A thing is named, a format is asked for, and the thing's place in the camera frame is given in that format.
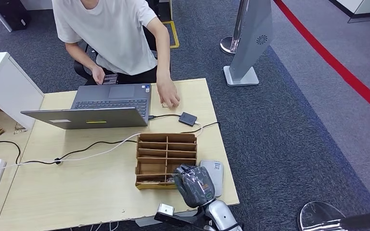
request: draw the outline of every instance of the white cable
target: white cable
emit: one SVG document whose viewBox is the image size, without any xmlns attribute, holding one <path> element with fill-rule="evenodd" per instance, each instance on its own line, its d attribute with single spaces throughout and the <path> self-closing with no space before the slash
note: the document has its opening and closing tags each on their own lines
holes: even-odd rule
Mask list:
<svg viewBox="0 0 370 231">
<path fill-rule="evenodd" d="M 134 134 L 128 138 L 126 138 L 125 140 L 123 140 L 121 143 L 117 144 L 114 148 L 108 150 L 108 151 L 105 151 L 105 152 L 102 152 L 102 153 L 98 153 L 98 154 L 94 154 L 94 155 L 91 155 L 91 156 L 88 156 L 88 157 L 83 157 L 83 158 L 79 158 L 79 159 L 68 159 L 68 160 L 55 160 L 55 162 L 64 162 L 64 161 L 75 161 L 75 160 L 84 160 L 84 159 L 88 159 L 88 158 L 92 158 L 92 157 L 95 157 L 95 156 L 98 156 L 98 155 L 102 155 L 102 154 L 106 154 L 108 152 L 111 152 L 113 151 L 114 149 L 118 148 L 120 145 L 122 145 L 123 143 L 125 143 L 127 140 L 131 139 L 132 137 L 135 137 L 135 136 L 138 136 L 140 135 L 140 133 L 137 133 L 137 134 Z M 7 167 L 13 167 L 13 166 L 20 166 L 20 165 L 26 165 L 26 164 L 33 164 L 32 163 L 19 163 L 19 164 L 15 164 L 15 165 L 8 165 L 8 166 L 5 166 L 5 167 L 1 167 L 0 170 L 2 169 L 5 169 Z"/>
<path fill-rule="evenodd" d="M 111 222 L 109 223 L 110 231 L 115 231 L 119 227 L 120 222 L 117 221 L 117 226 L 114 229 L 111 229 Z"/>
<path fill-rule="evenodd" d="M 199 136 L 199 135 L 201 135 L 201 134 L 202 134 L 202 132 L 203 132 L 203 125 L 202 125 L 201 123 L 197 122 L 197 121 L 195 121 L 195 123 L 196 123 L 196 124 L 198 124 L 198 125 L 200 126 L 200 132 L 199 132 L 198 134 L 196 134 L 196 135 L 195 135 L 196 137 L 198 137 L 198 136 Z"/>
<path fill-rule="evenodd" d="M 97 227 L 97 229 L 95 231 L 98 231 L 98 229 L 100 228 L 101 225 L 102 225 L 102 223 L 100 223 L 100 225 Z"/>
</svg>

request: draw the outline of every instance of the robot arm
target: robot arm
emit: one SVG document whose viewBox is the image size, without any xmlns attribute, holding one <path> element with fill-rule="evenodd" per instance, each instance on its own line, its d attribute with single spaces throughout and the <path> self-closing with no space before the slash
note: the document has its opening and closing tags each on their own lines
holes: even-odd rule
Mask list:
<svg viewBox="0 0 370 231">
<path fill-rule="evenodd" d="M 215 188 L 205 167 L 181 165 L 174 174 L 175 184 L 185 203 L 189 207 L 197 207 L 198 212 L 192 217 L 179 217 L 173 214 L 172 206 L 160 204 L 155 220 L 179 227 L 204 222 L 204 228 L 198 229 L 207 231 L 243 231 L 229 207 L 214 197 Z"/>
</svg>

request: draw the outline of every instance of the laptop touchpad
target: laptop touchpad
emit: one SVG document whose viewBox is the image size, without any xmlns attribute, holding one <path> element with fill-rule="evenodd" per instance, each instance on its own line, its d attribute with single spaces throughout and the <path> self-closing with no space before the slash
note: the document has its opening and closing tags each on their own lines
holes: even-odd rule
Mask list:
<svg viewBox="0 0 370 231">
<path fill-rule="evenodd" d="M 134 96 L 134 86 L 122 85 L 110 88 L 109 98 L 130 98 Z"/>
</svg>

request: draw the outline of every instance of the wooden organizer box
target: wooden organizer box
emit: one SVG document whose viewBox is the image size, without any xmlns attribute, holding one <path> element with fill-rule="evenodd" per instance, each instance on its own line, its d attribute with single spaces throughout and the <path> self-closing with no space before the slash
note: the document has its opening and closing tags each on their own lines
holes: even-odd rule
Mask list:
<svg viewBox="0 0 370 231">
<path fill-rule="evenodd" d="M 137 138 L 138 189 L 176 189 L 167 182 L 181 164 L 197 165 L 197 138 L 194 134 L 142 133 Z"/>
</svg>

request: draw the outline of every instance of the black box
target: black box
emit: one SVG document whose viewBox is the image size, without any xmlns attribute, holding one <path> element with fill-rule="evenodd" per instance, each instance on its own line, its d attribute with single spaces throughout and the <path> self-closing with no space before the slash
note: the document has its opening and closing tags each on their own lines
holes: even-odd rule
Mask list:
<svg viewBox="0 0 370 231">
<path fill-rule="evenodd" d="M 20 0 L 0 0 L 0 13 L 12 30 L 24 30 L 30 15 Z"/>
</svg>

